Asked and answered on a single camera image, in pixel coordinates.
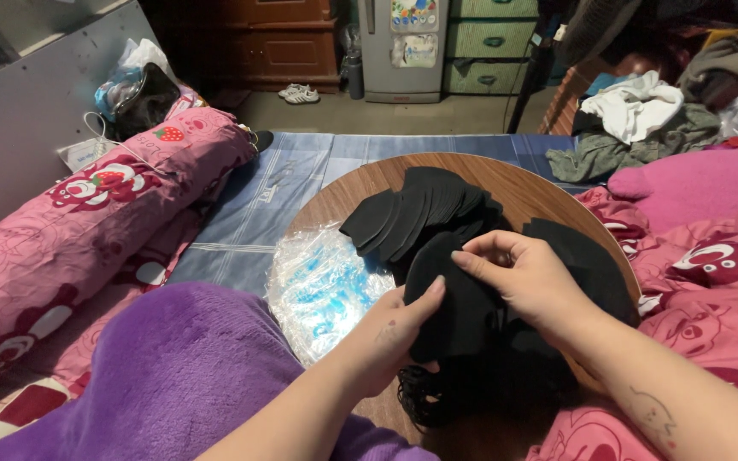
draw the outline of mini refrigerator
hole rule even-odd
[[[357,0],[369,102],[439,102],[448,0]]]

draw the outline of blue plaid sheet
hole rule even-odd
[[[548,149],[574,149],[569,136],[483,134],[380,136],[275,133],[272,146],[231,173],[207,224],[181,255],[168,283],[203,280],[263,296],[275,244],[301,207],[342,175],[416,152],[461,152],[537,173],[570,194],[591,186],[558,182]]]

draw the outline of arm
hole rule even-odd
[[[328,459],[355,405],[383,392],[397,371],[412,363],[408,350],[444,292],[438,277],[408,306],[403,287],[381,297],[331,352],[199,460]]]
[[[738,389],[600,310],[543,240],[498,230],[463,249],[456,264],[586,367],[664,455],[738,459]]]

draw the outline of white cloth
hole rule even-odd
[[[602,118],[606,133],[631,144],[662,128],[684,101],[682,91],[661,81],[656,70],[649,70],[584,100],[580,110]]]

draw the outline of sneaker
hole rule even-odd
[[[320,102],[321,97],[318,96],[316,89],[309,91],[309,87],[307,87],[306,89],[301,89],[297,93],[287,96],[284,100],[293,106],[298,106],[300,104],[314,104],[315,102]]]
[[[298,91],[301,91],[303,89],[309,90],[309,85],[300,85],[297,83],[290,83],[290,86],[286,87],[286,89],[282,89],[278,92],[278,98],[286,98],[287,96],[291,94],[295,94]]]

